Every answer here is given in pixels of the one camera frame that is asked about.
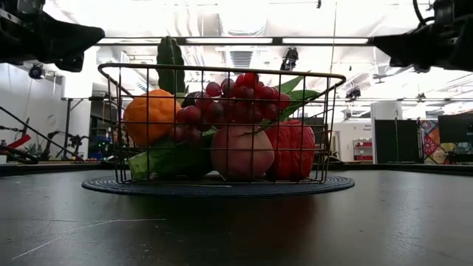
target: fluorescent light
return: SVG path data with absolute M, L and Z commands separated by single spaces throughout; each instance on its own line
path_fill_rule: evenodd
M 127 44 L 140 44 L 140 43 L 150 43 L 150 44 L 159 44 L 161 42 L 160 38 L 103 38 L 98 44 L 116 44 L 120 43 L 123 45 Z
M 272 38 L 224 37 L 224 38 L 187 38 L 188 44 L 271 44 Z
M 283 44 L 365 44 L 368 38 L 283 38 Z

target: green vegetable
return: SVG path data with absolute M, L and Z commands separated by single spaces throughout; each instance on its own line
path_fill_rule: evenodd
M 292 92 L 297 87 L 297 85 L 299 85 L 299 83 L 303 80 L 304 80 L 304 77 L 300 76 L 300 77 L 295 77 L 295 78 L 291 79 L 290 81 L 282 83 L 281 84 L 281 93 Z
M 215 131 L 203 136 L 203 147 L 210 147 L 213 133 Z M 187 143 L 174 144 L 169 137 L 160 140 L 153 145 L 153 148 L 130 158 L 128 164 L 133 179 L 147 178 L 147 154 L 149 154 L 149 173 L 155 173 L 161 177 L 180 174 L 201 177 L 212 171 L 211 154 L 208 149 L 202 149 L 202 147 Z
M 156 63 L 162 65 L 184 66 L 183 53 L 175 39 L 167 36 L 161 39 L 157 46 Z M 171 94 L 185 93 L 186 84 L 184 78 L 186 74 L 183 69 L 157 69 L 160 76 L 158 84 L 161 89 Z
M 296 101 L 290 103 L 289 107 L 282 111 L 282 114 L 279 116 L 280 121 L 287 120 L 291 114 L 296 112 L 299 108 L 302 108 L 302 106 L 308 104 L 309 100 L 317 99 L 317 97 L 320 95 L 320 92 L 306 89 L 305 92 L 302 90 L 294 91 L 289 92 L 288 95 L 290 96 L 291 100 L 299 100 L 299 102 Z

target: camera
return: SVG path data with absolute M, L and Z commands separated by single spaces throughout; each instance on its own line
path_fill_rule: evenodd
M 30 71 L 28 72 L 28 75 L 30 78 L 36 79 L 36 80 L 42 80 L 44 78 L 45 71 L 43 69 L 42 65 L 34 65 Z

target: round placemat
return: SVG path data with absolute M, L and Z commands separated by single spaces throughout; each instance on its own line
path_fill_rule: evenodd
M 115 194 L 178 196 L 178 197 L 263 197 L 300 194 L 320 194 L 351 188 L 351 178 L 327 176 L 323 184 L 316 183 L 264 183 L 264 184 L 119 184 L 115 176 L 87 180 L 82 187 Z

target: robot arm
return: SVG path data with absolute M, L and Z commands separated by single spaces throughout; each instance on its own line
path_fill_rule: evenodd
M 401 35 L 373 37 L 369 44 L 391 57 L 392 67 L 414 66 L 473 71 L 473 1 L 436 0 L 435 16 L 422 18 L 413 0 L 419 27 Z
M 38 60 L 80 72 L 84 51 L 105 37 L 97 27 L 57 21 L 43 11 L 45 0 L 0 0 L 0 63 Z

